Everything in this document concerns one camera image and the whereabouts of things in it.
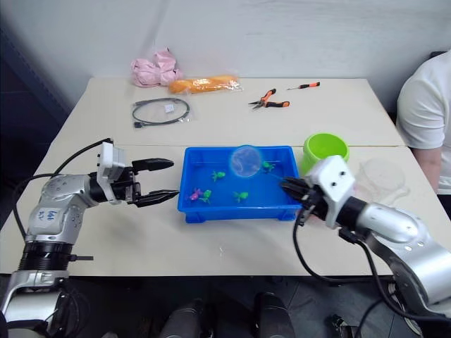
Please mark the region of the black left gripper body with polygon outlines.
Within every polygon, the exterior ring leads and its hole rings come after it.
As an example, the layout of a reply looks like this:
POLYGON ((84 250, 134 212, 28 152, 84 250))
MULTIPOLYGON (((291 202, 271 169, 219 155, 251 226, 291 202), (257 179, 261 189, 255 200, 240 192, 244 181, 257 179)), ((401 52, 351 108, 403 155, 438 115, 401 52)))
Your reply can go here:
POLYGON ((140 183, 135 180, 139 170, 133 165, 126 167, 119 177, 112 182, 115 198, 128 204, 142 205, 140 183))

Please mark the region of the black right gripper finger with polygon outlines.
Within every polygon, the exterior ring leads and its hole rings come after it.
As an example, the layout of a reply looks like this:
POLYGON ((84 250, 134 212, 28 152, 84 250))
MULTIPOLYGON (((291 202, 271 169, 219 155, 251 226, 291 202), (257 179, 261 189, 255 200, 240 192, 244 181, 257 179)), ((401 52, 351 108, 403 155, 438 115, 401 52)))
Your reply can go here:
POLYGON ((289 187, 290 189, 296 188, 303 188, 303 189, 309 189, 310 186, 306 183, 306 181, 299 177, 285 177, 283 179, 283 186, 289 187))
POLYGON ((310 197, 310 188, 306 186, 299 186, 295 184, 282 184, 283 191, 298 202, 304 202, 310 197))

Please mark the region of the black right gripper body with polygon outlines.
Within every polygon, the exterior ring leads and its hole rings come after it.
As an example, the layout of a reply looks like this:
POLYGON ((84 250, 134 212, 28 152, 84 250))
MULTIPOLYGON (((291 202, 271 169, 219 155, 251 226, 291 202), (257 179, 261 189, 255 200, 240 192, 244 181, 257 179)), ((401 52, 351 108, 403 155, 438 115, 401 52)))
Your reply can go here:
POLYGON ((325 195, 317 184, 309 186, 304 180, 301 180, 301 187, 304 189, 302 193, 302 210, 298 214, 298 218, 307 220, 309 216, 315 215, 324 221, 328 212, 328 204, 325 195))

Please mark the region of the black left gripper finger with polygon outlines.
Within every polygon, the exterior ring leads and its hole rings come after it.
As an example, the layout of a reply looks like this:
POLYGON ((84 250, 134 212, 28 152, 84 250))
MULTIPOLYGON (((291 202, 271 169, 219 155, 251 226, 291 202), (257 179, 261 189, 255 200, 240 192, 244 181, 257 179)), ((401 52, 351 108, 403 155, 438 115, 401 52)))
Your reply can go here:
POLYGON ((169 199, 172 199, 179 195, 178 190, 157 190, 150 192, 146 195, 139 195, 135 199, 135 205, 138 208, 146 207, 146 206, 152 206, 156 204, 161 204, 169 199))
POLYGON ((172 166, 174 166, 174 162, 165 158, 146 158, 132 162, 132 167, 135 173, 146 170, 163 170, 172 166))

